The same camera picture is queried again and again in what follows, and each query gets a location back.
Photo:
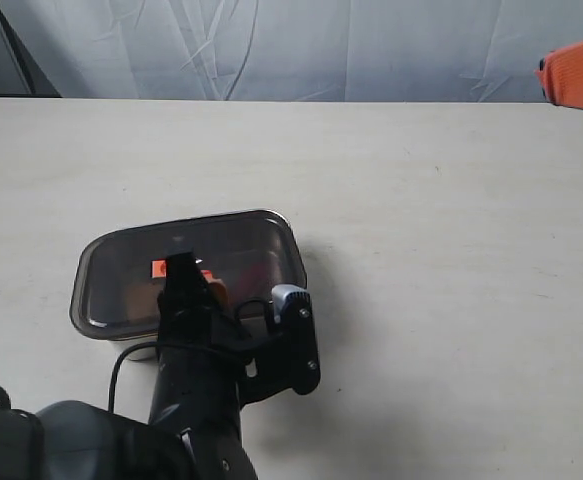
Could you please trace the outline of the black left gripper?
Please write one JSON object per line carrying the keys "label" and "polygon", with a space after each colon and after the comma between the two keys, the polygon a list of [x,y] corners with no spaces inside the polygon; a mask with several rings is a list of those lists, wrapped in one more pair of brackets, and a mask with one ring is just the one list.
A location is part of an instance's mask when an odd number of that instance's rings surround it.
{"label": "black left gripper", "polygon": [[226,344],[242,340],[244,332],[227,313],[227,287],[201,270],[192,252],[167,257],[165,268],[149,424],[175,434],[217,431],[240,440],[238,383],[245,368]]}

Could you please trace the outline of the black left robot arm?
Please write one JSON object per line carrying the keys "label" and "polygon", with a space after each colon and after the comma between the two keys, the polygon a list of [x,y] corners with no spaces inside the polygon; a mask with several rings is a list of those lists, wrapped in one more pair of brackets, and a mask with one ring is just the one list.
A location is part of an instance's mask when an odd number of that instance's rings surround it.
{"label": "black left robot arm", "polygon": [[254,479],[241,438],[244,365],[211,344],[219,300],[191,253],[165,261],[158,296],[158,374],[150,419],[79,401],[37,413],[15,409],[0,387],[0,479]]}

